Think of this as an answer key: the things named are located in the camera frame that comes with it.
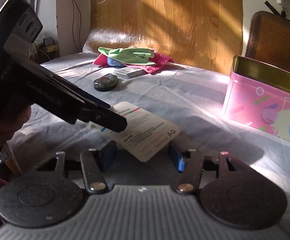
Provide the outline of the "person's left hand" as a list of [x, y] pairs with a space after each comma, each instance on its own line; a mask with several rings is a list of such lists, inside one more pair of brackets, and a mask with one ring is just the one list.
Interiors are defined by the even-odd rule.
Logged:
[[29, 121], [31, 116], [31, 107], [27, 107], [12, 119], [0, 120], [0, 146], [10, 140], [14, 133], [22, 128]]

